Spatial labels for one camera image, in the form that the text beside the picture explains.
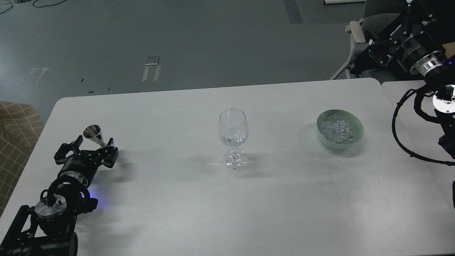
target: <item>white table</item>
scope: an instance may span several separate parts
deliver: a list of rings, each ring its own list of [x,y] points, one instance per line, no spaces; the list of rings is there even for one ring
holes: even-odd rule
[[[228,147],[217,123],[226,108],[248,120],[241,148],[249,163],[239,170],[221,160]],[[365,127],[344,151],[316,137],[317,116],[333,108]],[[0,219],[0,236],[19,206],[36,204],[56,178],[60,144],[99,124],[120,152],[89,187],[100,203],[78,218],[80,256],[454,252],[452,209],[426,166],[395,144],[392,112],[373,79],[64,98]]]
[[[425,85],[424,81],[385,82],[382,84],[390,102],[396,107],[403,94],[409,89],[418,89]],[[414,111],[414,96],[408,99],[399,111],[399,118],[406,127],[406,132],[414,143],[410,146],[416,153],[443,161],[455,161],[444,149],[438,145],[439,138],[444,134],[440,125],[429,123],[419,117]],[[431,116],[435,116],[432,98],[424,98],[422,109]],[[431,175],[439,186],[441,193],[449,207],[453,207],[452,182],[455,180],[455,167],[420,161],[426,164]]]

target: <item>black cable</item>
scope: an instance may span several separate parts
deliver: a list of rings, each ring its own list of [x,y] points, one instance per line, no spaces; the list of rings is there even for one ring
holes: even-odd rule
[[[60,3],[56,3],[56,4],[52,4],[52,5],[41,5],[41,6],[36,6],[35,3],[38,2],[38,1],[40,1],[40,0],[35,0],[35,1],[33,2],[33,4],[31,4],[31,5],[33,5],[33,6],[36,7],[36,8],[41,8],[41,7],[48,7],[48,6],[59,5],[59,4],[63,3],[63,2],[66,2],[66,0],[63,0],[63,1],[60,2]]]
[[[0,14],[5,13],[7,10],[13,8],[13,4],[10,2],[10,0],[7,0],[7,1],[11,6],[8,9],[4,10],[3,12],[0,12]]]
[[[426,161],[426,162],[431,162],[431,163],[437,163],[437,164],[445,164],[445,165],[448,165],[448,166],[454,166],[455,165],[455,162],[450,162],[450,161],[441,161],[441,160],[435,160],[435,159],[431,159],[431,158],[428,158],[428,157],[425,157],[425,156],[422,156],[422,155],[419,155],[417,154],[416,152],[414,151],[411,151],[410,149],[408,149],[407,147],[405,147],[401,142],[400,140],[398,139],[398,136],[397,136],[397,132],[396,132],[396,118],[398,116],[398,111],[399,109],[401,108],[401,106],[404,104],[404,102],[406,102],[407,99],[409,99],[412,95],[414,95],[415,93],[417,92],[417,90],[414,90],[414,89],[410,89],[408,90],[404,95],[403,97],[400,99],[400,101],[397,103],[397,107],[395,108],[395,112],[394,112],[394,115],[392,117],[392,134],[395,138],[395,141],[397,142],[397,144],[399,145],[399,147],[404,150],[406,153],[409,154],[410,157],[415,157],[417,159],[420,159],[420,160],[423,160],[423,161]]]

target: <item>glass stem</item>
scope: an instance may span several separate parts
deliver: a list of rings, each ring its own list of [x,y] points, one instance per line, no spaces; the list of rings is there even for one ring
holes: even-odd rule
[[[233,153],[230,157],[229,157],[233,162],[238,162],[240,160],[240,155],[238,153]]]

